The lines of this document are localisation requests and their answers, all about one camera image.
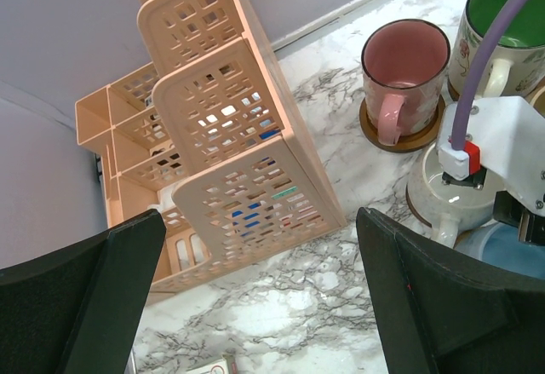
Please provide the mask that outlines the white cream mug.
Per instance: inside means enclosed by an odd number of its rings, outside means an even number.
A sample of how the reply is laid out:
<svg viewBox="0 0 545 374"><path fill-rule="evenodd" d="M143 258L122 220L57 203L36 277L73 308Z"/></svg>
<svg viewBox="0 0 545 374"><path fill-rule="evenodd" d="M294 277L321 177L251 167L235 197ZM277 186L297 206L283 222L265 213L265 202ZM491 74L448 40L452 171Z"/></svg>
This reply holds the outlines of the white cream mug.
<svg viewBox="0 0 545 374"><path fill-rule="evenodd" d="M431 144L412 166L406 197L413 213L432 228L432 240L452 248L460 233L480 227L492 218L496 193L504 189L493 172L481 188L446 185L437 148Z"/></svg>

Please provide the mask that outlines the red pink mug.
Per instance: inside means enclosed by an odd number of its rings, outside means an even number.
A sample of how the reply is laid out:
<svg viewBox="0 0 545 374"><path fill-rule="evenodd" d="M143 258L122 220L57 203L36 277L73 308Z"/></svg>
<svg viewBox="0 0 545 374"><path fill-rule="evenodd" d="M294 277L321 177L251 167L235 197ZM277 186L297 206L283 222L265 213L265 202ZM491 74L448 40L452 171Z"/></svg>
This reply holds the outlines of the red pink mug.
<svg viewBox="0 0 545 374"><path fill-rule="evenodd" d="M364 100L380 144L392 147L432 122L449 59L448 37L426 20L395 20L370 35L361 53Z"/></svg>

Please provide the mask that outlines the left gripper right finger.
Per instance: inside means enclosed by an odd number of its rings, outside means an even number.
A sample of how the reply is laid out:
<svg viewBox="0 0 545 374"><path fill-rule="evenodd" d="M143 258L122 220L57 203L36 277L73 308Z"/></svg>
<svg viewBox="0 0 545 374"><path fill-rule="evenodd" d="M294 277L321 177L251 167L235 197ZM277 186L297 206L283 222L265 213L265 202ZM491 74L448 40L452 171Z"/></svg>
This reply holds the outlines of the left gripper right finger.
<svg viewBox="0 0 545 374"><path fill-rule="evenodd" d="M364 272L391 373L542 373L544 283L360 208Z"/></svg>

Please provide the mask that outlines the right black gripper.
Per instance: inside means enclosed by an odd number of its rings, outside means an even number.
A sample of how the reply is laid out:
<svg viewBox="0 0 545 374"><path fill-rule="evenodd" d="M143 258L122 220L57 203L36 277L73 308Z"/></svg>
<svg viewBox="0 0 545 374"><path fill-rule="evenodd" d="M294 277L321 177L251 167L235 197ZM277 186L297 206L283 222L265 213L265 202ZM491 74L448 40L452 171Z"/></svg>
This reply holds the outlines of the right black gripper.
<svg viewBox="0 0 545 374"><path fill-rule="evenodd" d="M533 214L507 191L496 193L493 219L515 227L518 241L531 245L544 244L544 217Z"/></svg>

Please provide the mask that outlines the brown ringed wooden coaster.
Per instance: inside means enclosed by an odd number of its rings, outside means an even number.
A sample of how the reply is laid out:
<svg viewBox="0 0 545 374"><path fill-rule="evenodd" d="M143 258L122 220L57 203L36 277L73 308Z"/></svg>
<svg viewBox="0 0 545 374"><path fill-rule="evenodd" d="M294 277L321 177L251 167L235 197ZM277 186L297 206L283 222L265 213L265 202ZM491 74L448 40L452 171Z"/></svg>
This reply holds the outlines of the brown ringed wooden coaster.
<svg viewBox="0 0 545 374"><path fill-rule="evenodd" d="M365 99L363 99L359 108L360 127L367 140L375 147L383 151L393 153L415 152L434 142L439 133L440 122L441 118L443 117L445 107L446 103L444 97L441 95L439 97L435 114L433 115L430 123L424 129L413 135L400 136L398 143L395 146L385 146L378 141L377 129L373 126L367 115L367 107L365 104Z"/></svg>

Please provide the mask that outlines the beige speckled mug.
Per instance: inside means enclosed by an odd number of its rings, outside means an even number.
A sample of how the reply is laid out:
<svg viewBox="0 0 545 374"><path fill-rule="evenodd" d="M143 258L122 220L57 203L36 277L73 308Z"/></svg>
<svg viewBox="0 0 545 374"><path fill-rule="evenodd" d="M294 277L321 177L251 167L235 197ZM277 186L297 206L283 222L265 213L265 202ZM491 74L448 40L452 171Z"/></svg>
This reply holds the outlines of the beige speckled mug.
<svg viewBox="0 0 545 374"><path fill-rule="evenodd" d="M530 105L538 111L543 117L545 117L545 87L541 86L538 89L535 89L527 97Z"/></svg>

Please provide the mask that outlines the peach mesh file organizer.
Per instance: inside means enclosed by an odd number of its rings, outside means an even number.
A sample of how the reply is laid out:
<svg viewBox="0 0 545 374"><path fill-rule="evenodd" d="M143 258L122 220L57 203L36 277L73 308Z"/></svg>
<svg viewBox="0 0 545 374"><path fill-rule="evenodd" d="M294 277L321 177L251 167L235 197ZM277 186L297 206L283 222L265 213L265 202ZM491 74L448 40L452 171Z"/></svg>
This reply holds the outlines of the peach mesh file organizer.
<svg viewBox="0 0 545 374"><path fill-rule="evenodd" d="M166 227L149 299L345 225L312 137L249 0L140 0L150 62L75 105L102 162L106 217Z"/></svg>

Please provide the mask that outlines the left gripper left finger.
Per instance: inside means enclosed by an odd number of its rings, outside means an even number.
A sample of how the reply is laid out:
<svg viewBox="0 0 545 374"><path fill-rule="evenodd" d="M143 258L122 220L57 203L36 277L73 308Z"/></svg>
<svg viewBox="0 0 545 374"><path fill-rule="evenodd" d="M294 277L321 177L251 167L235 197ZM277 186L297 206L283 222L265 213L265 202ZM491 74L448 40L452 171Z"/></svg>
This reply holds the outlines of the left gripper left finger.
<svg viewBox="0 0 545 374"><path fill-rule="evenodd" d="M147 210L1 271L3 373L122 373L164 245Z"/></svg>

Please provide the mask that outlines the small silver card box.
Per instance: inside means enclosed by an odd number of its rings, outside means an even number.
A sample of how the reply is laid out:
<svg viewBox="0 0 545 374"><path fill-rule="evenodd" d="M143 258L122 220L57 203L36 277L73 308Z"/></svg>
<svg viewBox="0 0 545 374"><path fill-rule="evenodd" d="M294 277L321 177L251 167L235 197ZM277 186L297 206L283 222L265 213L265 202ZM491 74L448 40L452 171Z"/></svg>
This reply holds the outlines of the small silver card box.
<svg viewBox="0 0 545 374"><path fill-rule="evenodd" d="M238 374L236 354L224 352L218 357L210 358L198 365L190 367L186 374Z"/></svg>

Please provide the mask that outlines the green mug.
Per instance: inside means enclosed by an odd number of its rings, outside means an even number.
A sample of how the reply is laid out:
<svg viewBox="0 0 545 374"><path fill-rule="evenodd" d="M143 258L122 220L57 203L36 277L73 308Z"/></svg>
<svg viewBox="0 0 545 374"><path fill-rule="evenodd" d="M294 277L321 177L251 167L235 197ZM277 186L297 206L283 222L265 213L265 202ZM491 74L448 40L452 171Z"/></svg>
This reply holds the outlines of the green mug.
<svg viewBox="0 0 545 374"><path fill-rule="evenodd" d="M448 89L458 100L470 66L493 20L507 0L467 0L448 71ZM496 45L476 95L527 96L544 77L544 0L528 0Z"/></svg>

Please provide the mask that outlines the light blue mug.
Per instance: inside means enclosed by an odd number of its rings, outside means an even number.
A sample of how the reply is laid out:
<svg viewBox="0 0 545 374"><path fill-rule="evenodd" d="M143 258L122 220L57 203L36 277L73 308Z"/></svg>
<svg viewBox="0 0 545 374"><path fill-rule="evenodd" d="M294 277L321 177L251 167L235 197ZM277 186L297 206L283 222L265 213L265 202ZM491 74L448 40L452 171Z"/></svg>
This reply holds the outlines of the light blue mug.
<svg viewBox="0 0 545 374"><path fill-rule="evenodd" d="M493 223L464 234L454 249L510 272L544 280L544 247L518 241L518 229Z"/></svg>

